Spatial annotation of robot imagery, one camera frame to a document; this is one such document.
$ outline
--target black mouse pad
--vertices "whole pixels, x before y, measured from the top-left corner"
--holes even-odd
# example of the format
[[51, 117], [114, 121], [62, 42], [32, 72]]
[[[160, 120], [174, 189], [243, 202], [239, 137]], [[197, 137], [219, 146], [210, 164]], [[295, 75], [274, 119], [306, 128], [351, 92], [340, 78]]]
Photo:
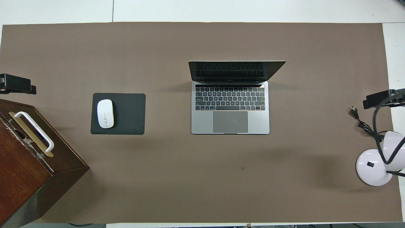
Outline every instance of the black mouse pad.
[[[97, 103], [104, 99], [113, 102], [114, 125], [102, 128], [97, 118]], [[92, 134], [143, 135], [145, 132], [145, 102], [143, 93], [95, 93], [92, 107]]]

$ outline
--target computer mouse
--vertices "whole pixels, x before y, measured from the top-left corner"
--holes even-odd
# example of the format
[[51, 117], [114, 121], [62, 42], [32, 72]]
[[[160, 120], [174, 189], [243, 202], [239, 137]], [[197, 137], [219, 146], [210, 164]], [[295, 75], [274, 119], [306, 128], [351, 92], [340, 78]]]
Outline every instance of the computer mouse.
[[97, 103], [98, 124], [102, 128], [111, 128], [114, 126], [113, 102], [110, 99], [104, 99]]

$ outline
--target laptop key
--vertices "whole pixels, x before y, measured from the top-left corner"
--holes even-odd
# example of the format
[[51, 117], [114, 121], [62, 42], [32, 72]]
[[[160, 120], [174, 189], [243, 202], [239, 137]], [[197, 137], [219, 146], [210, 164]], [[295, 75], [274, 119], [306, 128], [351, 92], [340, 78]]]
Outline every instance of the laptop key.
[[217, 106], [217, 110], [239, 110], [239, 106]]

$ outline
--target desk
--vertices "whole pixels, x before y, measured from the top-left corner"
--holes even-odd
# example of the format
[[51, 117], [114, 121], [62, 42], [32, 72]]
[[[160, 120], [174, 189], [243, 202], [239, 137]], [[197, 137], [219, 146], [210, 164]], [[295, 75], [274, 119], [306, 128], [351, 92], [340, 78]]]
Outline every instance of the desk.
[[[189, 60], [285, 60], [271, 133], [192, 135]], [[0, 67], [38, 91], [6, 98], [34, 105], [91, 168], [43, 222], [402, 220], [396, 177], [357, 177], [375, 145], [348, 115], [388, 89], [381, 24], [4, 26]], [[145, 93], [145, 134], [92, 135], [95, 92]], [[392, 129], [388, 109], [378, 124]]]

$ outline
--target white handle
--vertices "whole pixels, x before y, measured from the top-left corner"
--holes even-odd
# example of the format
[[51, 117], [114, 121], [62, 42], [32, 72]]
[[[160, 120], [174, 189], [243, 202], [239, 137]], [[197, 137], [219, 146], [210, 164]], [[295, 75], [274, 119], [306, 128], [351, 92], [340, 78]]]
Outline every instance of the white handle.
[[17, 112], [14, 117], [19, 118], [21, 115], [25, 116], [27, 120], [35, 127], [35, 129], [44, 137], [44, 139], [49, 143], [49, 147], [45, 150], [46, 152], [49, 152], [53, 149], [53, 141], [51, 138], [41, 129], [41, 127], [36, 124], [36, 122], [28, 115], [26, 112]]

